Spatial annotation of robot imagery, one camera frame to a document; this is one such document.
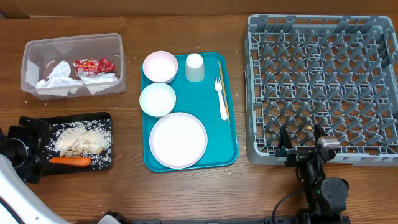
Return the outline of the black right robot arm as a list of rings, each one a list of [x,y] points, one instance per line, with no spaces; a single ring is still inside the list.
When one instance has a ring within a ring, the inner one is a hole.
[[[296,178],[302,183],[302,188],[286,195],[274,207],[271,215],[272,223],[349,223],[349,217],[341,213],[346,210],[349,183],[338,177],[327,177],[323,165],[335,158],[340,148],[340,142],[334,136],[328,135],[316,124],[315,145],[309,149],[294,149],[285,126],[279,132],[277,157],[285,157],[286,167],[295,167]],[[288,198],[300,192],[305,194],[307,208],[300,209],[294,216],[277,217],[278,207]]]

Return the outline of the white napkin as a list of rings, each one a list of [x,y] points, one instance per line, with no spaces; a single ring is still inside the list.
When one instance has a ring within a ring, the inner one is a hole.
[[[35,87],[39,89],[38,94],[67,96],[69,93],[75,94],[78,91],[78,88],[73,88],[73,86],[88,85],[87,89],[90,94],[95,95],[114,86],[114,84],[102,85],[102,83],[118,81],[114,71],[99,73],[97,75],[77,75],[78,79],[73,79],[70,76],[71,73],[72,70],[69,63],[64,60],[61,61],[54,67],[46,79],[37,82]]]

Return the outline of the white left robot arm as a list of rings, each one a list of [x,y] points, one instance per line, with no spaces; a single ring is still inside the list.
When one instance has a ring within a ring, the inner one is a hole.
[[[56,131],[55,125],[71,122],[99,121],[112,130],[111,116],[106,112],[76,114],[53,118],[19,118],[7,136],[1,136],[1,204],[18,223],[66,223],[49,209],[27,182],[37,184],[43,175],[69,174],[99,170],[97,165],[77,167],[50,164],[44,149]]]

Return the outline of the pink bowl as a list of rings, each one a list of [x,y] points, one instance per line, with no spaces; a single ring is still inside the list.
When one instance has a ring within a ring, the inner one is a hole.
[[[178,72],[177,58],[167,51],[149,54],[142,64],[144,75],[154,83],[170,83]]]

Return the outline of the red snack wrapper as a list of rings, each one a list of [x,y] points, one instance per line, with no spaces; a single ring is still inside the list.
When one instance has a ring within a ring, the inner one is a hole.
[[[99,73],[109,73],[115,70],[115,65],[106,58],[79,59],[74,61],[74,67],[77,75],[97,75]]]

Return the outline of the wooden chopstick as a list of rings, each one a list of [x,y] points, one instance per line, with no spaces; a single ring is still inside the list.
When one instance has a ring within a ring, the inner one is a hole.
[[[219,66],[219,71],[220,71],[221,86],[222,86],[222,90],[223,90],[224,104],[225,104],[225,107],[226,107],[226,114],[227,114],[227,118],[228,118],[228,124],[231,124],[230,117],[229,117],[228,100],[227,100],[227,97],[226,97],[226,91],[225,91],[224,80],[223,80],[223,70],[222,70],[222,66],[221,66],[221,62],[220,61],[218,61],[218,66]]]

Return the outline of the cream bowl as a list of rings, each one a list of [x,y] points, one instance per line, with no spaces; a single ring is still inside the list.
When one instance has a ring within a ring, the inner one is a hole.
[[[176,100],[176,94],[171,86],[153,83],[142,90],[139,104],[142,111],[149,116],[161,118],[172,112]]]

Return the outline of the white plastic fork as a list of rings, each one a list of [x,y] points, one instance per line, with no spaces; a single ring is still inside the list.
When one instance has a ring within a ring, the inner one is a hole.
[[[220,116],[223,121],[226,121],[228,119],[228,115],[227,115],[226,106],[225,106],[224,98],[223,98],[223,94],[222,94],[223,87],[221,84],[220,77],[215,77],[214,85],[215,85],[215,90],[218,94],[218,101],[219,101],[219,105],[220,105]]]

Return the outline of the white plate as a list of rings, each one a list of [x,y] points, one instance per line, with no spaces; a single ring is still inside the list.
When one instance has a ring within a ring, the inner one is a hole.
[[[149,136],[154,158],[171,169],[184,169],[196,164],[204,155],[208,135],[195,116],[175,112],[160,118]]]

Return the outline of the orange carrot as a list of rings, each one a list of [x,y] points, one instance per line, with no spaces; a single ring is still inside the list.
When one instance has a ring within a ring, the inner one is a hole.
[[[64,164],[69,166],[86,167],[91,164],[90,157],[54,157],[49,160],[53,164]]]

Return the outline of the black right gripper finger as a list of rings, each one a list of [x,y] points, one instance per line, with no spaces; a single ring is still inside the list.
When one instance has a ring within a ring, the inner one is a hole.
[[[290,136],[286,130],[285,126],[282,126],[279,132],[279,142],[277,145],[278,149],[291,149],[292,143]]]
[[[324,131],[324,129],[319,125],[314,125],[314,135],[315,135],[315,145],[321,146],[322,137],[327,137],[328,134]]]

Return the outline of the white cup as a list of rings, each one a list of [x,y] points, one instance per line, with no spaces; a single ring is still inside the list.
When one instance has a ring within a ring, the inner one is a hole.
[[[185,77],[190,82],[200,82],[205,77],[203,57],[198,53],[189,54],[185,61]]]

